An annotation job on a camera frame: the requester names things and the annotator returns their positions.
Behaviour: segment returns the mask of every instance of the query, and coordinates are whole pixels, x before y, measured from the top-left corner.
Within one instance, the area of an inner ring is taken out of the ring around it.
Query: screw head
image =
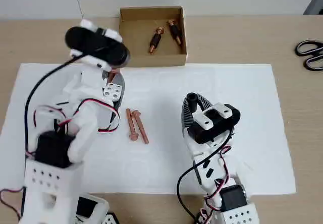
[[[168,24],[170,24],[171,26],[175,24],[175,20],[174,19],[171,19],[171,20],[168,20]]]
[[[130,137],[131,141],[137,141],[139,134],[138,133],[130,133],[129,137]]]
[[[159,26],[157,29],[156,29],[156,32],[157,33],[160,33],[161,35],[163,35],[163,33],[164,33],[164,28],[162,27],[162,26]]]
[[[141,115],[141,113],[138,110],[134,110],[133,112],[131,112],[131,115],[134,117],[138,117]]]

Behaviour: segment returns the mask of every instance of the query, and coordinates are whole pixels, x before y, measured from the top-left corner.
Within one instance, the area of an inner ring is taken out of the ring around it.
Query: open cardboard box
[[[182,45],[172,38],[168,20],[175,19],[182,32]],[[157,27],[163,26],[164,34],[157,49],[149,54],[149,44]],[[182,7],[133,7],[120,9],[119,33],[130,51],[129,67],[182,66],[187,51]]]

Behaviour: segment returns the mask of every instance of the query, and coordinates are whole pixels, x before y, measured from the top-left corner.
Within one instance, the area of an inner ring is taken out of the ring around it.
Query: white paper sheet
[[[24,173],[26,98],[37,80],[56,67],[22,64],[0,136],[0,188],[19,188]],[[29,111],[58,94],[72,65],[51,76],[34,95]],[[189,92],[210,102],[229,103],[241,111],[232,153],[247,169],[251,194],[294,193],[295,180],[284,133],[279,99],[270,65],[187,64],[170,68],[125,68],[126,91],[119,129],[97,135],[85,157],[83,190],[174,194],[179,175],[191,165],[181,131],[181,107]],[[125,108],[139,109],[150,144],[128,137]],[[182,182],[183,193],[203,193],[195,174]]]

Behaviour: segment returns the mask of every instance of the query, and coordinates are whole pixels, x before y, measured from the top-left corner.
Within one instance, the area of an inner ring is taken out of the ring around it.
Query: copper screw with black sleeve
[[[169,20],[168,24],[170,26],[171,34],[174,40],[176,40],[177,44],[182,45],[181,33],[178,27],[175,25],[175,20]]]
[[[164,28],[163,27],[158,27],[156,29],[155,35],[152,37],[150,41],[150,48],[149,48],[149,53],[152,54],[153,51],[158,47],[159,41],[164,33]]]

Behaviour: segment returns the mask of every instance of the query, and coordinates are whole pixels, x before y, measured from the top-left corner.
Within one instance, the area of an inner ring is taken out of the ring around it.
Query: black cylinder
[[[170,26],[171,34],[173,36],[173,39],[176,39],[176,37],[180,37],[180,31],[178,30],[176,25]]]
[[[197,102],[198,98],[195,93],[188,93],[186,96],[187,102],[188,102],[188,108],[190,109],[191,113],[196,112],[197,109]]]
[[[160,34],[156,33],[150,41],[150,46],[154,46],[155,48],[157,48],[161,37],[162,36]]]

